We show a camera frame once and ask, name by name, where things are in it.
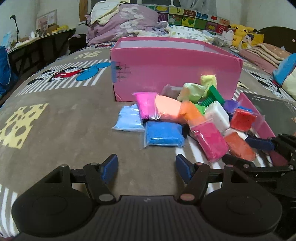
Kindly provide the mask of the red clay bag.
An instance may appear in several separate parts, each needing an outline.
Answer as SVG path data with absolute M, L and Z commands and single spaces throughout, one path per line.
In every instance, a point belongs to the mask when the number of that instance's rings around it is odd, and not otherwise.
M 256 115 L 253 113 L 243 109 L 236 109 L 230 121 L 230 127 L 241 132 L 248 132 L 255 120 Z

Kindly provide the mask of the cream towel on duvet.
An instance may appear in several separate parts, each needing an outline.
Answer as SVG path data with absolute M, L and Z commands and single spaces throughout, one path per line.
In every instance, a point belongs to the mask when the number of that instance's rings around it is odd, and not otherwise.
M 119 13 L 121 4 L 129 4 L 130 1 L 99 1 L 94 5 L 90 14 L 90 24 L 97 22 L 99 25 L 105 25 L 114 15 Z

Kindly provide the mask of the brown clay bag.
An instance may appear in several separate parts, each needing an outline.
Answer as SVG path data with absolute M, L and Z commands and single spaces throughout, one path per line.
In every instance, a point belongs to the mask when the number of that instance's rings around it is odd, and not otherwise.
M 161 91 L 161 95 L 170 97 L 173 99 L 177 99 L 181 90 L 182 90 L 182 87 L 171 86 L 167 84 L 166 86 L 163 87 L 163 90 Z

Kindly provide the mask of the pale yellow clay bag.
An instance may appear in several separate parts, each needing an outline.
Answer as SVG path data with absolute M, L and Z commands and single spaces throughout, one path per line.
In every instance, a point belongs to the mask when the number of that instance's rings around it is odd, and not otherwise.
M 202 75 L 200 77 L 200 83 L 203 87 L 209 88 L 210 86 L 217 87 L 217 79 L 215 75 Z

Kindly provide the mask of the blue fabric bag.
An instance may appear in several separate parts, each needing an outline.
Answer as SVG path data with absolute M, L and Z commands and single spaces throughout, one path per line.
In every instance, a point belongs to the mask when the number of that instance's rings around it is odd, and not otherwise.
M 0 47 L 0 96 L 3 98 L 18 81 L 18 77 L 11 70 L 8 53 L 4 46 Z

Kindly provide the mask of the folded striped pink blanket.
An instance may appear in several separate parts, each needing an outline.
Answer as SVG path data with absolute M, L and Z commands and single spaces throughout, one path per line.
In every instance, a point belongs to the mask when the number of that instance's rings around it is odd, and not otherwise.
M 291 53 L 274 45 L 261 43 L 251 48 L 239 50 L 239 55 L 266 73 L 272 74 Z

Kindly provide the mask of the cream pillow with blue trim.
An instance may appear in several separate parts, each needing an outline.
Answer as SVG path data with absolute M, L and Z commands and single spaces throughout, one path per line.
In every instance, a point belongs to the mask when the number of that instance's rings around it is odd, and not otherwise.
M 296 53 L 291 54 L 273 71 L 273 78 L 291 97 L 295 99 L 295 63 Z

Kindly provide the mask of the purple floral duvet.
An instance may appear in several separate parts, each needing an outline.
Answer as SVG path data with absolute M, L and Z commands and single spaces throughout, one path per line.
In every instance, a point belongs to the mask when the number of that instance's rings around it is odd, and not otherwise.
M 88 46 L 116 42 L 122 37 L 136 36 L 138 31 L 152 31 L 160 28 L 158 13 L 139 4 L 121 4 L 111 18 L 100 24 L 95 21 L 88 26 Z

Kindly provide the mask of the pink cardboard storage box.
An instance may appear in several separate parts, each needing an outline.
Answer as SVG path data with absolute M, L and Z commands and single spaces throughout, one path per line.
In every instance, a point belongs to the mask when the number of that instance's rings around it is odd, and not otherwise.
M 118 102 L 135 101 L 134 93 L 161 93 L 166 85 L 200 83 L 215 75 L 225 99 L 233 97 L 243 60 L 203 41 L 170 37 L 120 38 L 110 51 L 111 79 Z

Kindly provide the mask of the colourful alphabet foam mat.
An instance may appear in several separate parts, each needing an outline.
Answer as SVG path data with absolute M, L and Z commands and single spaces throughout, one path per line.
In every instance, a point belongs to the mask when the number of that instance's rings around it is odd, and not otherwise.
M 213 35 L 222 35 L 223 31 L 228 31 L 230 25 L 227 19 L 199 11 L 155 4 L 145 4 L 145 6 L 158 13 L 160 22 L 167 21 L 170 26 L 183 26 L 206 30 Z

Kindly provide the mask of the Mickey Mouse bed sheet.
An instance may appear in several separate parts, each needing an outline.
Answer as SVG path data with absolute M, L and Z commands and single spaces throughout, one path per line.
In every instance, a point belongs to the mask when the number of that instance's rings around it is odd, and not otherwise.
M 144 147 L 144 132 L 113 130 L 123 106 L 111 79 L 110 51 L 80 52 L 29 78 L 1 108 L 1 237 L 12 240 L 295 240 L 295 199 L 278 196 L 222 158 L 210 163 L 190 130 L 183 147 Z M 261 138 L 256 124 L 245 140 Z M 257 167 L 287 164 L 252 148 Z M 118 156 L 107 185 L 116 203 L 96 205 L 83 167 Z M 177 201 L 186 184 L 176 156 L 210 167 L 200 204 Z

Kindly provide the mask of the light green clay bag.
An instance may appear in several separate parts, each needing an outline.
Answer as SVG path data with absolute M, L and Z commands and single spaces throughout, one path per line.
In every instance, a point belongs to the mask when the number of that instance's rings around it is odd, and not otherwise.
M 189 100 L 193 103 L 197 103 L 202 98 L 206 90 L 207 88 L 202 85 L 195 83 L 185 83 L 177 97 L 177 100 Z

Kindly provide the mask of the white clay bag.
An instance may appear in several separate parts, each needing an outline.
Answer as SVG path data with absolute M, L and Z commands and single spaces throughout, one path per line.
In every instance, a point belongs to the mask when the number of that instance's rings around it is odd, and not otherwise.
M 205 109 L 204 117 L 212 121 L 221 133 L 230 128 L 229 115 L 218 101 L 214 101 Z

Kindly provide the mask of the orange clay bag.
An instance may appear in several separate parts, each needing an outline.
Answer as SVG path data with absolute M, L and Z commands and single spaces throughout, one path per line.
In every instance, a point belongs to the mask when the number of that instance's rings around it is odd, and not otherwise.
M 196 106 L 189 100 L 181 102 L 179 116 L 181 116 L 189 126 L 197 126 L 206 121 Z

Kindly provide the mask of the purple clay bag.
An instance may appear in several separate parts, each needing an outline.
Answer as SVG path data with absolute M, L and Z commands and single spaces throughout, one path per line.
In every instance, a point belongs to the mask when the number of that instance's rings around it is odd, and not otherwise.
M 225 100 L 223 104 L 224 110 L 227 114 L 234 114 L 234 111 L 240 106 L 240 103 L 236 100 Z

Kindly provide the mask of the white leaf print blanket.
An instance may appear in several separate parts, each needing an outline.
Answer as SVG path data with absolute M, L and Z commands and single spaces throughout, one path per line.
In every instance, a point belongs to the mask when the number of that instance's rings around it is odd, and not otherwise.
M 150 31 L 135 30 L 133 32 L 138 37 L 170 37 L 189 40 L 203 41 L 212 43 L 214 37 L 211 34 L 205 34 L 197 29 L 183 26 L 168 26 L 166 28 L 155 28 Z

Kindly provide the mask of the light blue clay bag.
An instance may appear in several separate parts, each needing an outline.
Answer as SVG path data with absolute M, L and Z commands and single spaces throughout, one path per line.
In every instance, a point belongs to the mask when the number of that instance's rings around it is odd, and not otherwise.
M 112 129 L 125 132 L 144 132 L 145 128 L 137 105 L 123 106 Z

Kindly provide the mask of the magenta clay bag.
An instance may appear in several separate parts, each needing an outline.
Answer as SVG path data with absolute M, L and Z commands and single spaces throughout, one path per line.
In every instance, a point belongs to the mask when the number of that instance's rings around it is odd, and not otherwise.
M 142 120 L 158 120 L 159 112 L 156 106 L 156 92 L 135 92 L 139 115 Z

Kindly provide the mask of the red-orange clay bag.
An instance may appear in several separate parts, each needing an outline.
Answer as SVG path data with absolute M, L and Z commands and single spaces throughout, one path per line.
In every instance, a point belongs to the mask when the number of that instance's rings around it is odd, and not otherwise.
M 229 147 L 231 155 L 250 162 L 255 160 L 255 151 L 238 135 L 238 133 L 232 132 L 229 135 L 226 135 L 224 140 Z

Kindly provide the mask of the dark wooden desk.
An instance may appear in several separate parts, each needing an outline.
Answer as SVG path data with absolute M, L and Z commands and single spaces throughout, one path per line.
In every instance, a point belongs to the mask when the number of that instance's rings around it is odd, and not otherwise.
M 76 29 L 38 37 L 8 52 L 11 70 L 18 77 L 34 69 L 40 70 L 66 54 L 69 39 Z

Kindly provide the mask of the yellow Pikachu plush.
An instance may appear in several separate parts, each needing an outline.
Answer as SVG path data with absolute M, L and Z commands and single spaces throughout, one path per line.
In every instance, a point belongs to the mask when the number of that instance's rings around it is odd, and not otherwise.
M 264 41 L 263 34 L 257 34 L 257 30 L 252 27 L 245 27 L 244 25 L 231 24 L 228 26 L 230 30 L 233 30 L 232 46 L 245 49 L 249 46 L 261 44 Z

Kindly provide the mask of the peach clay bag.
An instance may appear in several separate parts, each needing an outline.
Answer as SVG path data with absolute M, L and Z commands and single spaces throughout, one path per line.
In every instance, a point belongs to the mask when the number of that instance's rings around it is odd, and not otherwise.
M 163 95 L 157 95 L 155 104 L 158 109 L 159 118 L 162 120 L 179 121 L 181 102 Z

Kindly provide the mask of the hot pink clay bag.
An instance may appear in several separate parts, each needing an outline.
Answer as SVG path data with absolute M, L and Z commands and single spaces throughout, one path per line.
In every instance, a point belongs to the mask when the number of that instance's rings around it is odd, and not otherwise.
M 191 126 L 190 130 L 210 163 L 217 162 L 229 151 L 224 137 L 211 121 Z

